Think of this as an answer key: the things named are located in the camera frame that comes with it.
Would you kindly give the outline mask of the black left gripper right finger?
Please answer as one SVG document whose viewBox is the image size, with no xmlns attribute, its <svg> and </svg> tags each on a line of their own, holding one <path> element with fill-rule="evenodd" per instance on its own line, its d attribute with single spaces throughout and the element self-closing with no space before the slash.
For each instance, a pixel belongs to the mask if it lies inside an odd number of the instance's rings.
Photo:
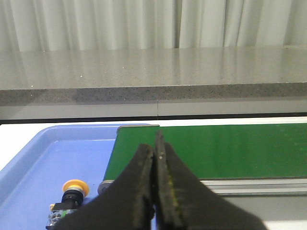
<svg viewBox="0 0 307 230">
<path fill-rule="evenodd" d="M 157 223 L 162 230 L 264 230 L 257 216 L 214 193 L 165 142 L 155 137 L 154 178 Z"/>
</svg>

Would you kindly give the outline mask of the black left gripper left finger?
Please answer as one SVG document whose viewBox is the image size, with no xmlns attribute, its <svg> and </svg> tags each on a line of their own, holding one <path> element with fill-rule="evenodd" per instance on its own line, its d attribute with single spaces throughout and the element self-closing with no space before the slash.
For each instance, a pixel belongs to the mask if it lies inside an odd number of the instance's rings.
<svg viewBox="0 0 307 230">
<path fill-rule="evenodd" d="M 154 150 L 140 144 L 124 171 L 97 198 L 67 215 L 57 230 L 149 230 L 154 217 Z"/>
</svg>

